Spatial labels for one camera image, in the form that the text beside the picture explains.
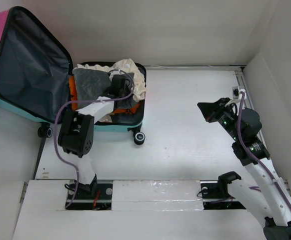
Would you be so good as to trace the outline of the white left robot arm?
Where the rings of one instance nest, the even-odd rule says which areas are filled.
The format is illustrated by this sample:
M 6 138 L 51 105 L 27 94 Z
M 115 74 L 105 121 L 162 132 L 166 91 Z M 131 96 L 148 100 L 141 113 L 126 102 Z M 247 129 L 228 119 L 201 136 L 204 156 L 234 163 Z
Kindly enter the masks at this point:
M 53 146 L 58 159 L 74 168 L 73 184 L 66 184 L 71 199 L 82 194 L 92 198 L 97 193 L 97 175 L 86 156 L 92 149 L 95 123 L 113 112 L 117 102 L 132 98 L 135 83 L 131 74 L 124 71 L 113 76 L 111 84 L 96 99 L 71 100 L 61 106 L 56 121 L 64 112 L 58 136 L 53 138 Z

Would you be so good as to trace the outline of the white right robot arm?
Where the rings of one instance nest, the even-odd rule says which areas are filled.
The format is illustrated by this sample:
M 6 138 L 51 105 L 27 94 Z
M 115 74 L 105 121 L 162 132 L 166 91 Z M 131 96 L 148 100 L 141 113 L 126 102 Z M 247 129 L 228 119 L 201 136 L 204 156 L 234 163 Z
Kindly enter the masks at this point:
M 245 184 L 235 171 L 220 175 L 216 182 L 202 184 L 204 199 L 215 204 L 236 199 L 253 216 L 268 240 L 291 240 L 291 196 L 274 169 L 270 153 L 258 138 L 262 128 L 259 114 L 221 98 L 197 104 L 208 123 L 219 123 L 233 139 L 232 150 L 256 185 Z

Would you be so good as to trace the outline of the grey quilted cream-frilled blanket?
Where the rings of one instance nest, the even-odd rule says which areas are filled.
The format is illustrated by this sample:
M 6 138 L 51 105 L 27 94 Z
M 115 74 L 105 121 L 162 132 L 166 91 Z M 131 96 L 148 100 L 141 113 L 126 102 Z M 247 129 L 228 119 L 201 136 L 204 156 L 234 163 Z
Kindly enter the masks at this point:
M 146 96 L 146 70 L 143 65 L 130 58 L 115 63 L 78 64 L 72 70 L 77 99 L 96 100 L 111 86 L 115 75 L 124 75 L 122 72 L 133 78 L 133 101 L 136 103 L 143 101 Z

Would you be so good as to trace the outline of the clear packet with cream disc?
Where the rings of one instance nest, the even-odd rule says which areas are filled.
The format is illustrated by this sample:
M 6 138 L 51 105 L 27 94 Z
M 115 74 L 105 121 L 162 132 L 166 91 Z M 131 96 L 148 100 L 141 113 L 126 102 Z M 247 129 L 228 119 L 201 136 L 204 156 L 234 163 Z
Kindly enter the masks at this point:
M 101 117 L 98 122 L 100 123 L 114 123 L 115 119 L 114 119 L 114 115 L 113 114 L 106 114 L 103 117 Z

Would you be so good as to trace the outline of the orange black patterned towel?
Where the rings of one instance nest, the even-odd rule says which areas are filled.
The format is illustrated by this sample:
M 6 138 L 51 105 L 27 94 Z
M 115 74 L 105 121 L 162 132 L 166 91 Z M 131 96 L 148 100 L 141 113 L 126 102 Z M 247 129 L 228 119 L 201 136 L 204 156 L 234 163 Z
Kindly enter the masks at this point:
M 74 76 L 71 76 L 68 80 L 69 83 L 69 89 L 70 89 L 70 100 L 75 101 L 70 104 L 70 108 L 73 111 L 77 111 L 79 109 L 82 109 L 83 107 L 79 107 L 79 100 L 78 100 L 78 93 L 75 85 L 75 78 Z M 91 102 L 84 102 L 86 106 L 93 104 L 93 103 L 102 103 L 103 100 L 99 97 L 97 100 L 92 100 Z M 137 110 L 141 107 L 142 103 L 139 101 L 138 103 L 134 104 L 131 107 L 128 108 L 122 108 L 122 107 L 114 107 L 114 110 L 110 113 L 110 115 L 116 115 L 116 114 L 135 114 Z

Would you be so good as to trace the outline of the pink teal kids suitcase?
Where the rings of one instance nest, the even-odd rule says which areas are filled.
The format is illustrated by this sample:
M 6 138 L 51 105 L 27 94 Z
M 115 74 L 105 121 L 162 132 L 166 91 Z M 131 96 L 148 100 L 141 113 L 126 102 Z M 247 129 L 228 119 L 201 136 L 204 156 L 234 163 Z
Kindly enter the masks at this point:
M 37 134 L 49 138 L 57 113 L 71 101 L 69 79 L 73 76 L 71 55 L 57 38 L 22 6 L 0 12 L 0 107 L 41 123 Z M 97 122 L 97 131 L 141 130 L 145 99 L 135 114 L 114 114 L 115 122 Z M 116 102 L 128 108 L 132 98 Z

